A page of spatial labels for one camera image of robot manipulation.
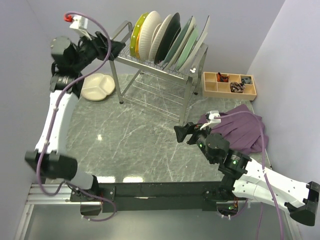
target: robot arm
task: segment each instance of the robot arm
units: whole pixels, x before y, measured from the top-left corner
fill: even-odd
[[[107,38],[101,32],[96,31],[96,36],[87,32],[88,19],[75,15],[74,17],[65,17],[65,20],[71,22],[70,28],[78,33],[81,38],[78,44],[74,44],[65,36],[59,36],[51,41],[51,56],[54,62],[51,66],[49,110],[43,132],[35,146],[35,150],[27,151],[25,154],[26,162],[34,171],[37,169],[40,154],[43,152],[55,105],[62,90],[79,78],[82,75],[81,71],[93,60],[104,60],[108,52]],[[113,40],[111,40],[111,43],[109,59],[114,60],[126,44]],[[42,177],[50,179],[64,179],[96,195],[99,191],[97,178],[78,169],[77,160],[66,155],[69,123],[79,100],[83,82],[81,80],[70,87],[60,101],[49,145],[42,159],[40,173]]]
[[[192,134],[187,144],[196,144],[210,164],[219,164],[224,174],[220,188],[238,198],[247,198],[274,206],[274,200],[267,186],[264,174],[275,193],[278,206],[290,213],[297,222],[314,226],[317,214],[320,185],[316,182],[299,182],[285,177],[271,169],[263,171],[262,165],[253,158],[229,148],[230,143],[220,134],[211,134],[211,128],[219,122],[214,119],[219,113],[206,114],[208,123],[175,126],[178,143]]]

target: black metal base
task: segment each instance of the black metal base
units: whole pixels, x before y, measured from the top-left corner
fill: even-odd
[[[220,181],[158,182],[158,183],[100,183],[102,195],[112,200],[118,211],[188,210],[216,211],[217,202],[234,200],[232,195],[221,195]],[[71,194],[71,202],[96,202],[82,193]],[[107,202],[103,213],[113,212]]]

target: marble surface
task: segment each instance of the marble surface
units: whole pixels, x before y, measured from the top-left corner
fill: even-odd
[[[119,75],[121,90],[132,76]],[[168,97],[160,94],[148,98],[145,93],[130,92],[139,90],[134,89],[128,94],[174,110],[174,102]],[[174,91],[177,95],[183,93],[179,86]],[[247,100],[207,98],[202,97],[201,92],[200,89],[199,95],[190,98],[188,122],[197,122],[207,111],[226,112],[241,104],[252,110]],[[175,125],[176,122],[141,106],[119,104],[116,92],[100,102],[81,97],[69,126],[67,152],[78,160],[80,169],[101,177],[100,182],[220,181],[223,174],[218,171],[218,165],[209,164],[196,145],[187,145],[188,137],[183,143],[177,143]],[[260,153],[251,156],[261,162]]]

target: white divided plate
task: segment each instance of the white divided plate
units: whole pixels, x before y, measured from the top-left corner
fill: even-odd
[[[161,16],[157,11],[152,11],[145,18],[145,21],[141,27],[139,37],[139,55],[141,60],[147,60],[149,58],[149,52],[152,44],[152,37],[159,24],[161,24]]]
[[[165,35],[165,32],[166,32],[166,30],[168,28],[168,25],[169,25],[172,17],[173,17],[173,15],[170,14],[165,18],[165,20],[163,21],[160,29],[157,31],[157,34],[155,35],[155,38],[154,38],[154,40],[152,42],[151,49],[150,49],[150,52],[149,52],[149,61],[150,62],[153,62],[155,60],[159,45],[161,43],[162,38]]]
[[[81,95],[91,101],[101,101],[115,90],[115,86],[111,76],[95,73],[84,79]]]
[[[188,65],[191,64],[191,61],[194,59],[199,48],[201,47],[201,44],[204,42],[206,36],[208,35],[209,24],[210,24],[210,16],[208,16],[208,18],[206,19],[205,26],[203,28],[201,36],[199,37],[198,42],[195,44],[193,50],[189,54],[188,58],[185,60],[184,64],[179,68],[179,70],[178,70],[179,72],[183,71]]]
[[[175,52],[175,54],[173,55],[173,57],[171,58],[171,60],[169,61],[169,63],[165,66],[164,70],[168,70],[173,64],[176,63],[176,61],[178,60],[182,50],[184,49],[193,29],[195,28],[196,26],[196,18],[193,16],[192,19],[191,19],[191,22],[189,24],[189,27],[188,27],[188,30],[186,31],[186,34],[184,35],[184,38],[179,46],[179,48],[177,49],[177,51]]]

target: cable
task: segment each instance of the cable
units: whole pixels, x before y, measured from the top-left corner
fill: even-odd
[[[250,111],[238,111],[238,112],[235,112],[235,113],[226,115],[226,116],[215,117],[215,119],[226,119],[226,118],[229,118],[229,117],[238,115],[238,114],[249,114],[249,115],[253,116],[253,117],[255,118],[255,120],[258,122],[259,130],[260,130],[260,135],[261,135],[261,141],[262,141],[262,163],[261,163],[261,165],[262,165],[262,171],[264,172],[264,179],[265,179],[266,185],[268,186],[268,189],[269,189],[269,191],[270,191],[270,193],[271,193],[271,195],[272,195],[273,202],[274,202],[274,206],[275,206],[275,209],[276,209],[276,213],[277,213],[277,215],[278,215],[279,225],[280,225],[281,240],[284,240],[284,226],[283,226],[283,223],[282,223],[282,217],[281,217],[281,213],[280,213],[280,208],[279,208],[279,205],[278,205],[278,202],[277,202],[275,193],[274,193],[274,191],[272,190],[271,184],[270,184],[269,179],[268,179],[268,177],[267,177],[267,174],[265,173],[265,165],[266,165],[265,135],[264,135],[264,130],[263,130],[261,124],[260,124],[259,119],[256,117],[256,115],[254,115],[254,114],[253,114],[252,112],[250,112]]]
[[[53,109],[53,114],[52,114],[52,118],[51,118],[51,121],[50,121],[50,125],[49,125],[49,128],[48,128],[48,132],[47,132],[47,135],[46,135],[46,138],[45,138],[45,142],[44,142],[44,145],[43,145],[43,149],[41,151],[41,154],[40,154],[40,157],[39,157],[39,160],[38,160],[38,163],[36,165],[36,178],[37,178],[37,181],[38,181],[38,184],[39,184],[39,187],[40,189],[42,190],[42,192],[45,194],[45,195],[48,195],[48,196],[55,196],[58,194],[58,192],[60,191],[61,189],[61,186],[62,184],[64,184],[65,182],[63,181],[62,183],[59,184],[58,188],[56,189],[56,191],[54,193],[52,192],[48,192],[44,186],[42,185],[42,182],[41,182],[41,174],[40,174],[40,171],[41,171],[41,164],[42,164],[42,161],[44,159],[44,155],[45,153],[47,152],[47,149],[48,149],[48,146],[50,144],[50,137],[51,137],[51,134],[52,134],[52,130],[53,130],[53,127],[54,127],[54,124],[55,124],[55,120],[56,120],[56,116],[57,116],[57,112],[58,112],[58,107],[59,107],[59,104],[61,102],[61,99],[63,98],[63,96],[65,95],[65,93],[67,92],[67,90],[72,87],[74,84],[78,83],[79,81],[85,79],[86,77],[92,75],[93,73],[95,73],[96,71],[98,71],[109,59],[109,56],[111,54],[111,40],[110,40],[110,37],[107,33],[107,31],[105,30],[105,28],[99,23],[97,22],[94,18],[90,17],[90,16],[87,16],[83,13],[80,13],[80,12],[76,12],[76,11],[68,11],[65,13],[64,17],[65,18],[71,18],[71,15],[79,15],[79,16],[82,16],[84,18],[87,18],[89,19],[90,21],[92,21],[93,23],[95,23],[101,30],[102,32],[104,33],[106,39],[107,39],[107,43],[108,43],[108,51],[107,51],[107,54],[104,58],[104,60],[102,61],[101,65],[98,66],[95,70],[93,70],[92,72],[86,74],[86,75],[83,75],[83,76],[80,76],[78,77],[77,79],[75,79],[74,81],[72,81],[71,83],[69,83],[60,93],[60,95],[58,96],[57,100],[56,100],[56,103],[55,103],[55,106],[54,106],[54,109]],[[92,197],[92,198],[95,198],[95,199],[99,199],[99,200],[102,200],[104,202],[108,202],[108,203],[111,203],[112,206],[113,206],[113,214],[105,219],[99,219],[99,220],[95,220],[95,219],[90,219],[88,217],[84,217],[88,220],[91,220],[93,222],[101,222],[101,221],[105,221],[105,220],[108,220],[110,218],[112,218],[115,213],[117,212],[117,208],[116,208],[116,205],[110,201],[109,199],[106,199],[104,197],[100,197],[100,196],[95,196],[95,195],[92,195],[90,193],[87,193],[86,191],[78,188],[77,186],[71,184],[71,183],[68,183],[68,185],[76,188],[77,190],[79,190],[80,192],[82,192],[83,194],[89,196],[89,197]]]
[[[262,214],[264,212],[264,205],[262,204],[262,202],[260,204],[261,204],[260,217],[259,217],[259,221],[258,221],[258,226],[256,227],[255,240],[259,239],[259,229],[260,229],[260,225],[261,225]]]

